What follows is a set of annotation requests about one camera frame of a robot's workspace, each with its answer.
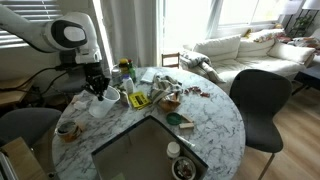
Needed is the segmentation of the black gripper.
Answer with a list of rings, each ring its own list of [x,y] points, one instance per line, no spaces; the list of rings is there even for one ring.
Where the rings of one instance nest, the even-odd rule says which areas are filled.
[[[103,100],[103,95],[108,89],[110,79],[106,78],[100,62],[89,63],[83,66],[85,73],[85,84],[83,88],[94,94],[99,101]]]

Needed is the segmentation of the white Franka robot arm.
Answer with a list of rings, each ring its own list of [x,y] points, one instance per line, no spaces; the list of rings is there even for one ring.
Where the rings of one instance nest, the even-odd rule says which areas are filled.
[[[84,68],[84,89],[99,101],[104,99],[110,80],[103,74],[100,46],[88,14],[69,12],[53,21],[32,22],[1,5],[0,27],[40,52],[74,50],[75,62]]]

